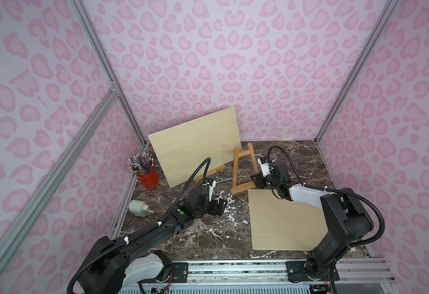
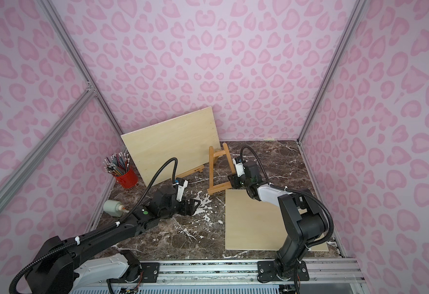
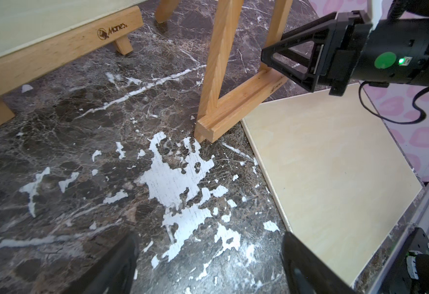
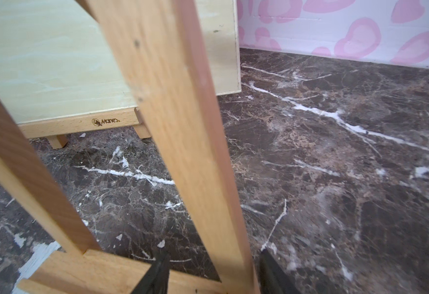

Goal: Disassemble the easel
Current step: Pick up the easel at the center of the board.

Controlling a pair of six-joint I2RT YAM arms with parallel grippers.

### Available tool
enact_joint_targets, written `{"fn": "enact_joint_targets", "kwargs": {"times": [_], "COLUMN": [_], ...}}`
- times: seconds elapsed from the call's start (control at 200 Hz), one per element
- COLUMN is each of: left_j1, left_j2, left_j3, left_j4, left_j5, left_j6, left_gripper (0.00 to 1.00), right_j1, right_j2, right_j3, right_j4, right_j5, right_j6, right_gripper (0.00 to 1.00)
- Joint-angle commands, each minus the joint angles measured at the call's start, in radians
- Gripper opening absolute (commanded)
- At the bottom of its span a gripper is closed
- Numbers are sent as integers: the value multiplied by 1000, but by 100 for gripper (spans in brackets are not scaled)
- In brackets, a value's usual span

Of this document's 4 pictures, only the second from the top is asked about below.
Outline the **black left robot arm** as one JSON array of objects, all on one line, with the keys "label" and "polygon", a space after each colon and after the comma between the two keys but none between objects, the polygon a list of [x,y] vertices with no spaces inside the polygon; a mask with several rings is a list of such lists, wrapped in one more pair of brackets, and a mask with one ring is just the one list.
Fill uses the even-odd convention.
[{"label": "black left robot arm", "polygon": [[24,278],[34,294],[68,294],[82,275],[78,268],[113,245],[139,236],[174,215],[192,216],[200,206],[197,199],[177,198],[177,187],[159,188],[152,198],[142,199],[119,220],[74,238],[53,237],[41,247],[34,260],[12,279],[9,293],[18,292]]}]

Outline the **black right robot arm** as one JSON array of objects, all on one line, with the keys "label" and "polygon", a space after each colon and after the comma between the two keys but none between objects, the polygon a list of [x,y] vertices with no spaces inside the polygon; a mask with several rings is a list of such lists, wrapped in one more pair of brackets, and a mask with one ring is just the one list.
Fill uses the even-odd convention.
[{"label": "black right robot arm", "polygon": [[290,281],[297,285],[310,279],[306,253],[316,245],[330,240],[334,223],[330,211],[308,189],[295,190],[275,186],[261,176],[264,171],[255,162],[234,164],[228,176],[235,189],[245,189],[250,198],[279,207],[287,237],[272,262],[258,262],[257,280],[263,284]]}]

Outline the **light wooden board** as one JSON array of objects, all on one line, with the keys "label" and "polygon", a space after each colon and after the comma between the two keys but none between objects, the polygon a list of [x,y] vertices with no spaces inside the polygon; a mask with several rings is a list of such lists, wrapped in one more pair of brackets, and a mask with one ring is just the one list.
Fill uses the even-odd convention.
[{"label": "light wooden board", "polygon": [[278,251],[288,236],[281,210],[243,190],[226,191],[227,250]]},{"label": "light wooden board", "polygon": [[178,159],[176,175],[209,162],[209,147],[220,147],[211,107],[121,136],[144,184],[170,158]]}]

